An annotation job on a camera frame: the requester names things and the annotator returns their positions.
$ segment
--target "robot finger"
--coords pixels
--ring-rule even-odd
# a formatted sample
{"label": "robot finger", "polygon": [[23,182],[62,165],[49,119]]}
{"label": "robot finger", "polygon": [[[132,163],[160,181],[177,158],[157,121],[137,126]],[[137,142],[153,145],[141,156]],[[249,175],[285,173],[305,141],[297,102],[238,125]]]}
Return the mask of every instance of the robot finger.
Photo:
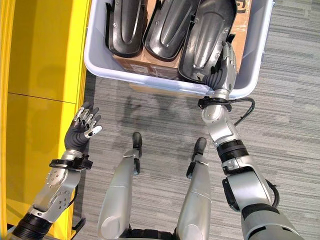
{"label": "robot finger", "polygon": [[92,112],[88,115],[88,117],[87,117],[86,119],[84,119],[84,120],[85,120],[85,123],[84,123],[84,124],[85,124],[85,126],[86,126],[87,128],[89,128],[92,120],[94,119],[94,117],[95,117],[95,115],[96,115],[96,113],[97,113],[98,111],[99,111],[99,108],[96,107],[95,109],[92,110]]}
{"label": "robot finger", "polygon": [[94,106],[93,102],[85,101],[81,107],[84,109],[92,109],[93,106]]}
{"label": "robot finger", "polygon": [[86,108],[85,110],[83,110],[81,117],[80,117],[80,123],[82,123],[83,125],[85,125],[86,120],[89,116],[90,110],[88,108]]}
{"label": "robot finger", "polygon": [[101,115],[96,116],[89,125],[89,129],[93,128],[101,119]]}
{"label": "robot finger", "polygon": [[92,136],[96,135],[102,130],[102,126],[98,125],[95,127],[90,127],[87,131],[84,132],[84,136],[89,139]]}
{"label": "robot finger", "polygon": [[230,42],[228,42],[227,44],[229,47],[230,64],[233,68],[236,68],[236,54],[234,48],[232,47]]}
{"label": "robot finger", "polygon": [[80,107],[79,110],[74,115],[73,121],[80,122],[80,119],[81,119],[81,116],[82,116],[82,113],[84,112],[84,110],[85,110],[84,107]]}
{"label": "robot finger", "polygon": [[227,57],[230,56],[230,48],[229,48],[229,45],[227,44],[227,42],[225,42],[225,41],[222,41],[222,46],[223,46],[222,60],[225,60]]}

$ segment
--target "white plastic bin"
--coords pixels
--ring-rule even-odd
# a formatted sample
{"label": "white plastic bin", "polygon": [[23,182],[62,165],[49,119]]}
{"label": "white plastic bin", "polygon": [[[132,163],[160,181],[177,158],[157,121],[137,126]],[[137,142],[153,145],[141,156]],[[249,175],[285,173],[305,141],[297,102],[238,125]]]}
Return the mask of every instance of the white plastic bin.
{"label": "white plastic bin", "polygon": [[[126,72],[105,45],[106,2],[93,0],[87,30],[84,63],[94,75],[176,92],[210,95],[208,86]],[[244,53],[230,98],[249,95],[256,87],[267,39],[273,0],[252,0]]]}

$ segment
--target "cardboard box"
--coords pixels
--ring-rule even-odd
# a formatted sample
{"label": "cardboard box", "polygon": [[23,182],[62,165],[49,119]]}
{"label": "cardboard box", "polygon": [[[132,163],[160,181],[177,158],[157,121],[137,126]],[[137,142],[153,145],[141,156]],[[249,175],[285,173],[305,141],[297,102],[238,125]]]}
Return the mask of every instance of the cardboard box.
{"label": "cardboard box", "polygon": [[[247,28],[250,16],[251,0],[236,0],[237,15],[234,20],[231,33],[235,34],[232,46],[236,55],[236,67],[239,71],[241,59],[245,49]],[[148,21],[151,19],[156,0],[148,0],[147,13]],[[142,75],[151,75],[165,79],[179,80],[178,66],[181,57],[181,51],[175,60],[166,62],[153,57],[143,48],[141,54],[132,58],[124,58],[113,55],[113,58],[123,66],[123,68],[131,73]]]}

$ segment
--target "yellow cabinet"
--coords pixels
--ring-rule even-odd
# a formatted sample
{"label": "yellow cabinet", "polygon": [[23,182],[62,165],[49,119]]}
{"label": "yellow cabinet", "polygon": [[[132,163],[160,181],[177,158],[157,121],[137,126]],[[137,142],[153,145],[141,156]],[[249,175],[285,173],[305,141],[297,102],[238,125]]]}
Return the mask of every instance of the yellow cabinet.
{"label": "yellow cabinet", "polygon": [[[52,159],[65,150],[64,137],[76,105],[31,96],[8,94],[6,137],[7,223],[16,226],[45,184]],[[68,228],[61,216],[50,234],[62,239]]]}
{"label": "yellow cabinet", "polygon": [[[42,188],[83,102],[90,0],[0,0],[0,233]],[[69,240],[71,205],[49,234]]]}
{"label": "yellow cabinet", "polygon": [[88,2],[16,0],[9,93],[78,101]]}

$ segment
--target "wire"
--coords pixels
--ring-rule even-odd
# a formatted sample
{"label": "wire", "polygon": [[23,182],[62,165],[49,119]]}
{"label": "wire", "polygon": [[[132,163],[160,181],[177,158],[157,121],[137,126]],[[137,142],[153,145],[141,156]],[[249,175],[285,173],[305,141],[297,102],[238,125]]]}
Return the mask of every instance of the wire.
{"label": "wire", "polygon": [[256,106],[256,102],[253,98],[251,97],[242,97],[239,99],[234,99],[234,100],[228,100],[227,102],[219,102],[219,101],[212,101],[210,104],[211,105],[230,105],[230,104],[234,104],[234,103],[241,103],[241,102],[251,102],[251,106],[249,107],[248,111],[246,111],[246,113],[240,117],[240,119],[238,121],[236,121],[234,123],[235,126],[237,126],[239,123],[241,123],[243,120],[245,120],[246,117],[248,117],[255,109]]}
{"label": "wire", "polygon": [[239,98],[239,99],[235,99],[235,100],[229,100],[230,104],[240,103],[240,102],[251,102],[251,106],[246,111],[246,113],[243,116],[241,116],[238,121],[236,121],[234,123],[235,126],[237,126],[239,123],[241,123],[243,120],[245,120],[245,118],[248,117],[254,111],[255,106],[256,106],[255,100],[251,97],[243,97],[243,98]]}
{"label": "wire", "polygon": [[78,195],[78,185],[74,189],[74,197],[73,197],[73,199],[71,200],[71,202],[69,202],[69,205],[66,208],[70,207],[70,205],[74,203],[74,201],[76,200],[77,195]]}
{"label": "wire", "polygon": [[268,186],[271,188],[271,190],[274,193],[274,200],[273,200],[273,203],[272,203],[272,207],[274,207],[276,209],[278,207],[278,205],[279,205],[279,202],[280,202],[280,195],[279,195],[279,192],[277,190],[277,186],[273,185],[267,179],[265,181],[266,181],[266,183],[268,184]]}

